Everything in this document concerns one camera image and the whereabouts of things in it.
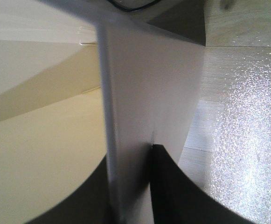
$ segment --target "wire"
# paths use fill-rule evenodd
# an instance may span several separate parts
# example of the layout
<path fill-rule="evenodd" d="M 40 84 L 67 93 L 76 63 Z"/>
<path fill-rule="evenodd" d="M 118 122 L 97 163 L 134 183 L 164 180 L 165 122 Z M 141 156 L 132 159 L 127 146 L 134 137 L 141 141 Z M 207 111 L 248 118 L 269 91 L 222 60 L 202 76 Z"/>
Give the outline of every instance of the wire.
<path fill-rule="evenodd" d="M 124 12 L 127 12 L 127 13 L 133 13 L 133 12 L 138 12 L 140 10 L 143 10 L 143 9 L 146 9 L 146 8 L 149 8 L 155 4 L 157 4 L 158 2 L 160 2 L 161 0 L 154 0 L 146 5 L 143 5 L 141 7 L 137 7 L 137 8 L 129 8 L 129 7 L 125 7 L 125 6 L 122 6 L 121 4 L 117 3 L 115 0 L 107 0 L 109 1 L 114 7 L 124 11 Z"/>

